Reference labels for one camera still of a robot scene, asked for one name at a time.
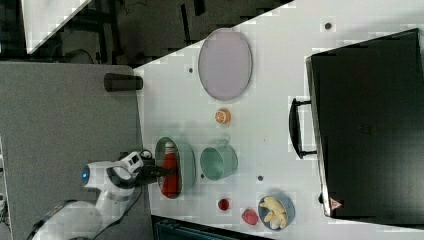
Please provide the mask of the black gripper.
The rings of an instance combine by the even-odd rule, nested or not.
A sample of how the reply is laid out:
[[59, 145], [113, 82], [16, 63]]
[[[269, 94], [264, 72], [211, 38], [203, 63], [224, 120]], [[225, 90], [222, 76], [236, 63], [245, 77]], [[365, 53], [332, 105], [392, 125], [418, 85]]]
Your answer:
[[135, 184], [137, 187], [156, 183], [158, 176], [163, 177], [177, 173], [176, 168], [160, 168], [158, 170], [158, 166], [155, 164], [154, 159], [143, 159], [142, 163], [143, 167], [139, 171], [135, 180]]

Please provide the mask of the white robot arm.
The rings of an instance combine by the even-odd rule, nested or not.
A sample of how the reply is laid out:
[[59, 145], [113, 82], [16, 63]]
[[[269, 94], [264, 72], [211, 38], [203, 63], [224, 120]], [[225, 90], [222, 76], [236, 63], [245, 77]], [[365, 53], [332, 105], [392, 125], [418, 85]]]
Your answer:
[[135, 188], [178, 172], [178, 165], [154, 164], [148, 150], [133, 151], [118, 161], [99, 161], [84, 166], [82, 185], [99, 191], [95, 203], [67, 200], [34, 224], [26, 240], [94, 240], [126, 214]]

